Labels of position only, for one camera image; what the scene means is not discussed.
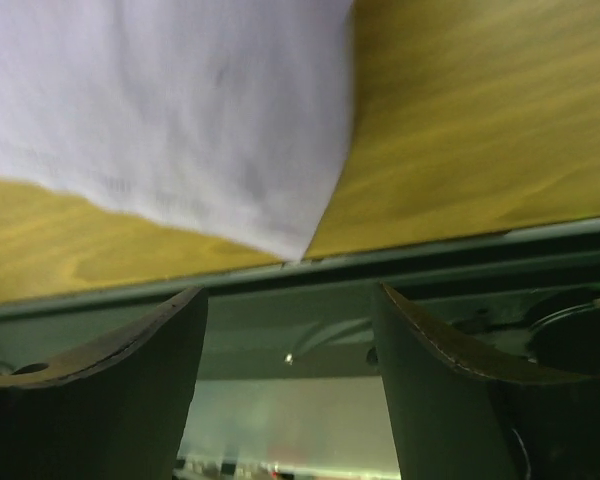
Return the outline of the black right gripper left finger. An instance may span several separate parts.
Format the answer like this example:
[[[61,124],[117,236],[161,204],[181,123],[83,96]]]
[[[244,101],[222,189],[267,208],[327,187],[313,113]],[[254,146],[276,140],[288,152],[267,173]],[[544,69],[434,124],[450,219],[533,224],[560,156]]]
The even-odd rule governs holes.
[[[0,479],[169,479],[194,395],[208,294],[0,374]]]

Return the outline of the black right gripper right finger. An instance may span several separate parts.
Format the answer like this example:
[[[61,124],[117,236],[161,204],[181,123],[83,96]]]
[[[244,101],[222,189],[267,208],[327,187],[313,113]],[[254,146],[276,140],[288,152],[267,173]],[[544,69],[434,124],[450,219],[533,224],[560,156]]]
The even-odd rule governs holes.
[[[372,329],[405,479],[600,479],[600,371],[533,362],[393,288]]]

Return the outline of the lavender t shirt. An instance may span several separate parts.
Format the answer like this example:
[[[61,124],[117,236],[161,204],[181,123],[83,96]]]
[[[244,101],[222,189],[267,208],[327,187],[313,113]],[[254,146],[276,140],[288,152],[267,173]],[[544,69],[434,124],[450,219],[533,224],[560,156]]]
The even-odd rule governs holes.
[[[349,1],[0,1],[0,177],[297,261],[349,155]]]

